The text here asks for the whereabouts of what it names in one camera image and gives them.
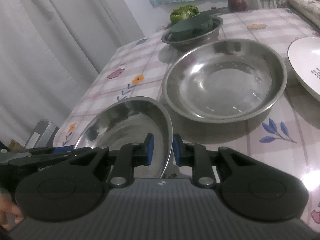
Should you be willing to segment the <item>left hand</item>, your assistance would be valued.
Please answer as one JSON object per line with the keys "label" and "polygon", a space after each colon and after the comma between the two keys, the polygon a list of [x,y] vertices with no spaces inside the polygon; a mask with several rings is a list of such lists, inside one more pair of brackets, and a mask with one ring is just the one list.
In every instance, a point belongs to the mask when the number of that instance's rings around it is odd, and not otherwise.
{"label": "left hand", "polygon": [[12,201],[10,193],[1,189],[1,227],[5,230],[11,230],[22,220],[23,214],[20,208]]}

